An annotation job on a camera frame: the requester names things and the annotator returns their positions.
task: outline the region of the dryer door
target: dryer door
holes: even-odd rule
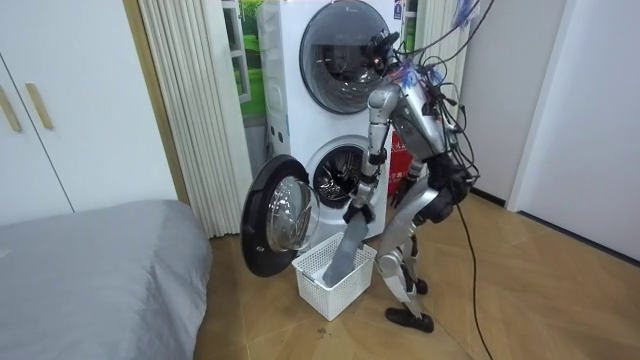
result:
[[[382,16],[362,1],[332,1],[316,13],[302,35],[300,71],[311,97],[336,114],[367,108],[382,78],[367,63],[367,44],[389,31]]]
[[[249,270],[269,277],[282,272],[306,247],[318,227],[318,196],[298,160],[278,155],[254,179],[244,209],[240,237]]]

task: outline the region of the wooden floor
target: wooden floor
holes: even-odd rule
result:
[[[480,326],[494,359],[640,359],[640,268],[480,198],[462,208],[478,255]],[[418,240],[432,334],[384,319],[398,304],[375,272],[371,287],[327,322],[298,296],[291,267],[257,278],[237,237],[212,241],[195,359],[488,359],[473,322],[460,218],[422,227]]]

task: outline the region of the sticker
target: sticker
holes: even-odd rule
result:
[[[394,0],[393,5],[393,18],[396,20],[402,19],[402,0]]]

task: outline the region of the red label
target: red label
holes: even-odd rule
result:
[[[389,196],[392,196],[400,180],[407,175],[411,154],[405,149],[400,137],[394,132],[391,137],[391,163],[389,164]]]

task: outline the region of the cabinet handle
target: cabinet handle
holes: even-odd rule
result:
[[[29,96],[31,96],[31,101],[33,102],[33,106],[36,107],[38,116],[40,116],[40,121],[42,121],[42,126],[44,126],[45,129],[53,129],[53,123],[51,122],[49,113],[47,113],[47,109],[45,109],[44,107],[44,103],[42,102],[42,98],[40,97],[38,88],[36,88],[36,84],[25,83],[24,85],[27,87],[27,91],[29,92]]]
[[[6,116],[7,120],[9,120],[11,130],[16,132],[22,131],[22,127],[18,122],[16,113],[13,112],[13,108],[9,103],[9,98],[7,98],[7,94],[4,93],[4,89],[2,88],[2,86],[0,86],[0,107],[2,107],[2,111],[4,111],[4,116]]]

